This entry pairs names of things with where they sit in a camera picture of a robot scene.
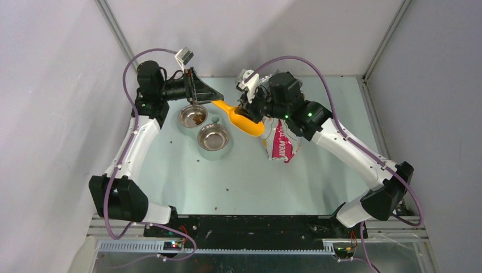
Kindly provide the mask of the orange plastic scoop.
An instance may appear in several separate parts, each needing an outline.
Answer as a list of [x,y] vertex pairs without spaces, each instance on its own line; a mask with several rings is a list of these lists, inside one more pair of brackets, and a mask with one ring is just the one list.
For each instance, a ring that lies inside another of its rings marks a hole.
[[237,106],[231,106],[221,100],[213,101],[212,104],[223,110],[227,114],[228,120],[231,124],[247,135],[259,137],[264,133],[264,124],[261,122],[255,123],[247,117],[238,114],[236,112],[236,109],[238,108]]

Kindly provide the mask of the white yellow pet food bag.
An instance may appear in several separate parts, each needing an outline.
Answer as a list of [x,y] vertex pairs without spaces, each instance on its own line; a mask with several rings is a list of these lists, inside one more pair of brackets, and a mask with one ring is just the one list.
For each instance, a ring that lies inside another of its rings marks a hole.
[[299,137],[288,128],[288,119],[304,99],[300,82],[289,72],[267,76],[261,80],[256,98],[261,99],[264,132],[260,139],[268,159],[290,162],[301,147]]

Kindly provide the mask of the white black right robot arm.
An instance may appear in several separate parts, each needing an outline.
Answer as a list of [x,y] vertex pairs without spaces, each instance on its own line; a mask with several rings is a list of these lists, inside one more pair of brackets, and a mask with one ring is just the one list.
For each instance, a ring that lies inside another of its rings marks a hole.
[[285,121],[297,137],[313,142],[357,172],[369,190],[343,204],[330,223],[339,238],[348,236],[354,226],[369,218],[386,221],[407,192],[414,168],[408,162],[396,163],[374,153],[350,133],[333,112],[319,102],[305,98],[302,81],[289,72],[261,78],[253,70],[242,70],[236,81],[242,92],[237,110],[254,123],[264,118]]

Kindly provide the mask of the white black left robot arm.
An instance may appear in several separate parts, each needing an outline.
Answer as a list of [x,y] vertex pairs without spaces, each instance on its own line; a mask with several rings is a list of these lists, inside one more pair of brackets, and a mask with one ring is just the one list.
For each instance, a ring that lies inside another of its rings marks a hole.
[[168,78],[165,69],[150,60],[141,63],[137,73],[139,87],[128,132],[105,173],[92,176],[89,190],[101,217],[157,223],[161,233],[172,237],[180,229],[179,220],[171,216],[173,207],[150,201],[138,181],[145,156],[166,120],[170,101],[202,105],[224,96],[204,83],[194,68],[184,70],[180,78]]

